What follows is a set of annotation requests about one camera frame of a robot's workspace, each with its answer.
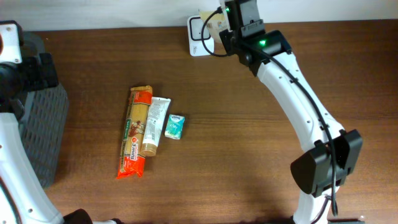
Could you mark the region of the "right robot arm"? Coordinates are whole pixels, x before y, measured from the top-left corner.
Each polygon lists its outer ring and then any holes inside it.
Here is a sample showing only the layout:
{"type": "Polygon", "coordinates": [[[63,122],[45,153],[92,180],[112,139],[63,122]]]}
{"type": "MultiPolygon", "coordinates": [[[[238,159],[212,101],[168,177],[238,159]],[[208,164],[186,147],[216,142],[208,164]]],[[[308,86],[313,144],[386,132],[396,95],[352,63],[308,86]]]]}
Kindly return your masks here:
{"type": "Polygon", "coordinates": [[[346,131],[306,81],[287,39],[266,31],[256,1],[221,1],[227,21],[220,39],[274,95],[298,137],[303,154],[290,171],[300,189],[292,223],[329,223],[338,214],[336,193],[353,173],[363,145],[357,130],[346,131]]]}

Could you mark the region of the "yellow wiper sheet pack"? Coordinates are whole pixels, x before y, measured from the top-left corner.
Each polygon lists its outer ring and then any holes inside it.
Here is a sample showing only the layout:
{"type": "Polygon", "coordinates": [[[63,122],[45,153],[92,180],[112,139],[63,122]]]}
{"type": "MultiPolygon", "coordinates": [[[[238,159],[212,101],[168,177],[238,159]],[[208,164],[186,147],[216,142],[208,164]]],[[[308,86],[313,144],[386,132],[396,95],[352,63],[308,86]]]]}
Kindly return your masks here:
{"type": "MultiPolygon", "coordinates": [[[[199,16],[201,20],[199,28],[199,39],[201,40],[203,33],[201,30],[203,28],[204,22],[211,16],[211,11],[199,11],[199,16]]],[[[210,35],[216,43],[221,43],[220,32],[227,29],[226,19],[223,13],[215,14],[212,16],[206,24],[205,33],[203,38],[207,39],[210,35]]]]}

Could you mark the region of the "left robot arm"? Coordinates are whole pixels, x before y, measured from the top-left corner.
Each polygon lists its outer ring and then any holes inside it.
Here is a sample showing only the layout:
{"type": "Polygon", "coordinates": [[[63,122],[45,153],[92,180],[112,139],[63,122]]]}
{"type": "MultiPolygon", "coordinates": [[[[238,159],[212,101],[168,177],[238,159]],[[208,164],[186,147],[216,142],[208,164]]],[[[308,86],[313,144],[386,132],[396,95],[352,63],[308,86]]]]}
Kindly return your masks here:
{"type": "Polygon", "coordinates": [[[44,189],[54,182],[68,111],[43,40],[1,21],[1,223],[92,223],[62,215],[44,189]]]}

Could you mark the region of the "orange spaghetti packet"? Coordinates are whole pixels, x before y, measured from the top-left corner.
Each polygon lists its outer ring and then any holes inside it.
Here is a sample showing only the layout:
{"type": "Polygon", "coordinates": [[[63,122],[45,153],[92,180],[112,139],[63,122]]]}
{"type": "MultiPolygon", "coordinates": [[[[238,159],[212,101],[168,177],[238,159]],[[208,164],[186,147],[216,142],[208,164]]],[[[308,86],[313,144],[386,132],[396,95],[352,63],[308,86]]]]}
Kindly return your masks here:
{"type": "Polygon", "coordinates": [[[141,147],[152,93],[149,85],[130,88],[117,179],[132,175],[142,177],[144,173],[146,157],[141,153],[141,147]]]}

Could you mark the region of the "green Kleenex tissue pack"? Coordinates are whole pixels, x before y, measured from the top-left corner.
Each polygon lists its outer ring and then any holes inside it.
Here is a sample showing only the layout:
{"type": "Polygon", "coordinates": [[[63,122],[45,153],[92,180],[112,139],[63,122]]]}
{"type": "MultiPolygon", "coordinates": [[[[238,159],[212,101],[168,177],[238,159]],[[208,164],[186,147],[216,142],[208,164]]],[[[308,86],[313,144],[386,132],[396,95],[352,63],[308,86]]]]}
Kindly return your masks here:
{"type": "Polygon", "coordinates": [[[165,137],[171,139],[181,139],[184,122],[184,116],[170,114],[165,129],[165,137]]]}

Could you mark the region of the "white conditioner tube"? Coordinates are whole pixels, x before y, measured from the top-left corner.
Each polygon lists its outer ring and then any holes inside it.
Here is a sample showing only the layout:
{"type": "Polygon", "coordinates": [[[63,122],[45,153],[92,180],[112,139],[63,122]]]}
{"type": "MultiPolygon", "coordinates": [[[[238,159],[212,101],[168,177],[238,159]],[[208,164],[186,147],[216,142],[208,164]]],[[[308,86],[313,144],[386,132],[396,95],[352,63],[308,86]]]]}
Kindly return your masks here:
{"type": "Polygon", "coordinates": [[[153,97],[149,106],[141,153],[146,157],[156,155],[170,98],[153,97]]]}

